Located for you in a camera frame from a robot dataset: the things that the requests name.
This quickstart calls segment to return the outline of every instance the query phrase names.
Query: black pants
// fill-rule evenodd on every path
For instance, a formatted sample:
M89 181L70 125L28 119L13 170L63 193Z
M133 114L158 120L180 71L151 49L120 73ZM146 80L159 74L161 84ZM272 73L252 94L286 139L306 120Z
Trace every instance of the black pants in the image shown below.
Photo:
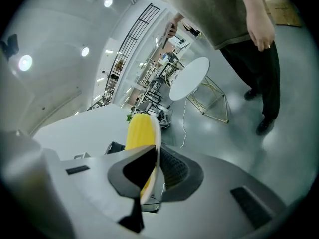
M111 79L114 79L114 80L118 80L119 79L119 76L117 76L115 74L111 74L110 77L111 77Z
M275 119L280 107L280 69L275 43L263 52L251 40L227 45L220 51L238 76L262 94L263 115Z
M168 60L170 63L174 63L174 59L179 60L179 58L174 53L168 55Z

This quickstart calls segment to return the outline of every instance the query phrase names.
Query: ceiling light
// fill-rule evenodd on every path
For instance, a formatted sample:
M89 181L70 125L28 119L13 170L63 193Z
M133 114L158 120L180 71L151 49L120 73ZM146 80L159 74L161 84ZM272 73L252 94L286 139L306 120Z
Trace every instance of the ceiling light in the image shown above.
M27 71L32 66L32 58L29 55L24 55L20 58L19 68L21 71Z
M89 54L89 52L90 52L90 49L88 47L83 48L81 53L82 57L86 57Z
M105 0L104 1L104 6L107 8L107 7L110 7L113 3L113 0Z

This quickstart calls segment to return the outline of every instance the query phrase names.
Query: person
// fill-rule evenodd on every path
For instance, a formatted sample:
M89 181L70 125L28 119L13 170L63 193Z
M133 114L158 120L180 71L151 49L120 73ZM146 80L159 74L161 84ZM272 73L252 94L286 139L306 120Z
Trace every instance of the person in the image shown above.
M192 28L190 25L187 25L187 24L183 23L183 26L184 26L185 30L186 30L187 32L190 32L195 38L197 38L198 35L200 34L200 31L195 30L195 29Z
M174 62L174 59L178 60L179 58L172 52L167 52L167 53L164 53L164 54L160 54L163 58L165 58L166 56L168 56L168 60L173 63Z
M118 72L118 71L122 71L123 69L123 66L124 66L124 63L123 63L123 59L121 59L119 62L117 62L116 66L115 66L115 71Z
M262 95L264 118L258 135L268 132L280 107L280 69L275 30L262 0L163 0L178 14L166 26L165 35L175 36L178 23L188 18L197 25L215 50L250 86L244 95L251 100Z
M107 72L102 71L102 74L106 74L108 78L110 77L111 79L114 79L114 80L118 80L119 79L119 76L117 76L115 74L111 74L110 75L110 71L107 71Z

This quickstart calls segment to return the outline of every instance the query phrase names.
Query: black shoe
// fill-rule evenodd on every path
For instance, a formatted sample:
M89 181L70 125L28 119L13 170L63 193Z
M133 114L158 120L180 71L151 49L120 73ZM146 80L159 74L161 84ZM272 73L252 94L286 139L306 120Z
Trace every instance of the black shoe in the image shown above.
M244 98L249 101L249 100L253 100L255 97L257 97L259 95L258 92L256 92L255 90L251 89L249 91L247 91L244 95Z
M263 135L268 132L269 127L273 124L274 119L264 118L262 122L257 127L256 134Z

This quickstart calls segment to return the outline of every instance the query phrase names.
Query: black mesh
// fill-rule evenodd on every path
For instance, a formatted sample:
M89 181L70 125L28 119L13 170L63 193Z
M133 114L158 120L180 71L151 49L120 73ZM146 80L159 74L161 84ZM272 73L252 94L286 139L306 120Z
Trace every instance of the black mesh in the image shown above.
M188 166L164 149L160 149L160 167L165 178L166 189L184 181L188 175Z

